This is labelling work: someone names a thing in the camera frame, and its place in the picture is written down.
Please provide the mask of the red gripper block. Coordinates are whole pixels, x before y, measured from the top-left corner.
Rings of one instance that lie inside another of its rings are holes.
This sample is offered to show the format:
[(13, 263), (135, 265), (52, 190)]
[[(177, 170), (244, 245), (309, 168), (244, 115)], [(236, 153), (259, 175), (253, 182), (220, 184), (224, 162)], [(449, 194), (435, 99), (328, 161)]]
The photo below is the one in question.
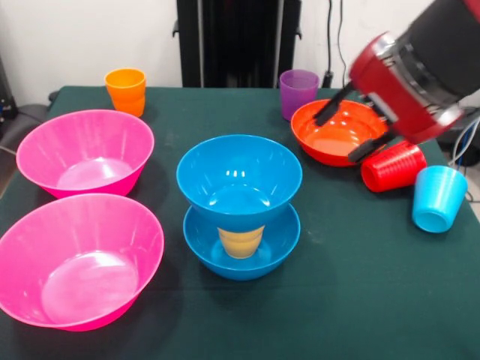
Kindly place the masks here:
[[(375, 37), (358, 55), (349, 71), (348, 82), (315, 116), (323, 126), (339, 110), (341, 102), (357, 89), (368, 96), (392, 122), (394, 132), (411, 143), (423, 143), (447, 131), (464, 114), (456, 104), (439, 104), (414, 84), (398, 55), (398, 42), (388, 32)], [(361, 163), (396, 134), (386, 131), (368, 139), (348, 154), (351, 163)]]

